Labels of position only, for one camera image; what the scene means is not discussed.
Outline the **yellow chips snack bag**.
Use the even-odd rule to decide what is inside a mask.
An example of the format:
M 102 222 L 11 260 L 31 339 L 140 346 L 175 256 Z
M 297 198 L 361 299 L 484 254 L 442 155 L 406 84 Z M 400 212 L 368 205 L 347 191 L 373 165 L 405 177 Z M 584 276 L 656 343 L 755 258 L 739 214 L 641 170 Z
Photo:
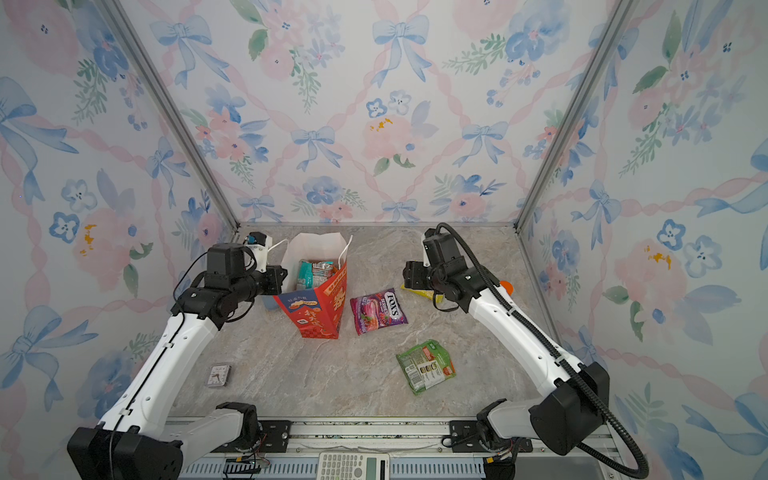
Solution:
M 404 284 L 400 286 L 400 288 L 405 291 L 412 293 L 414 295 L 418 295 L 420 297 L 423 297 L 425 299 L 428 299 L 430 302 L 434 302 L 436 304 L 440 304 L 444 301 L 444 295 L 440 293 L 436 293 L 433 290 L 422 290 L 422 289 L 413 289 L 406 287 Z

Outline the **red paper gift bag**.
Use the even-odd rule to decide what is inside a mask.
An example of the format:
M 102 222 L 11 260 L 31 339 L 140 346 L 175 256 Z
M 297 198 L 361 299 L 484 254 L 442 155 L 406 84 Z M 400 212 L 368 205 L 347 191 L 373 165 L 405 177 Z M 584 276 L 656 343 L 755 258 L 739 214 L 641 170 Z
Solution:
M 283 293 L 276 295 L 281 310 L 303 338 L 336 339 L 346 302 L 347 252 L 351 240 L 338 232 L 300 233 L 289 241 L 281 266 L 288 272 Z M 335 275 L 321 286 L 296 290 L 299 262 L 330 260 L 338 267 Z

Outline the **teal Fox's candy bag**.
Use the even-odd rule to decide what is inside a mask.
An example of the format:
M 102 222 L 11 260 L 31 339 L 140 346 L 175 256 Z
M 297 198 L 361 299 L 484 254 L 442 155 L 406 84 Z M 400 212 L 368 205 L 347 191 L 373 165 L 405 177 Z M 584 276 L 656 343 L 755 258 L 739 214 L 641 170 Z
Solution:
M 301 260 L 299 262 L 296 290 L 307 290 L 314 288 L 314 272 L 313 263 L 307 260 Z

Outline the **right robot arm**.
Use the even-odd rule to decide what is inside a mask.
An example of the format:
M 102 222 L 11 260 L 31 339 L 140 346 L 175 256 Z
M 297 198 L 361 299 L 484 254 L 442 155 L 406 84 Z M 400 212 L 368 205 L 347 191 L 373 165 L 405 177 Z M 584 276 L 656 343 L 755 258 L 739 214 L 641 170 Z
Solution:
M 556 344 L 518 307 L 495 275 L 474 255 L 460 251 L 461 244 L 446 227 L 426 230 L 423 260 L 406 263 L 405 285 L 432 290 L 455 303 L 485 326 L 532 380 L 538 398 L 503 400 L 479 415 L 490 432 L 500 439 L 538 439 L 558 455 L 570 453 L 607 423 L 579 384 L 607 403 L 608 372 Z

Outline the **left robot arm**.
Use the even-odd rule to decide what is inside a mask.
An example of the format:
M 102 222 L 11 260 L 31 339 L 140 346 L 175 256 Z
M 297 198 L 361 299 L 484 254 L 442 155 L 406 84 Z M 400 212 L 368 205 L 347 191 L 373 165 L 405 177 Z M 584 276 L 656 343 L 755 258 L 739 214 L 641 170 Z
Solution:
M 221 446 L 246 454 L 265 434 L 252 404 L 225 402 L 209 415 L 169 430 L 171 407 L 195 362 L 236 311 L 262 295 L 278 295 L 287 276 L 271 265 L 271 237 L 256 232 L 245 243 L 220 243 L 204 254 L 206 268 L 171 309 L 159 343 L 136 378 L 97 425 L 80 427 L 67 452 L 82 479 L 176 479 Z

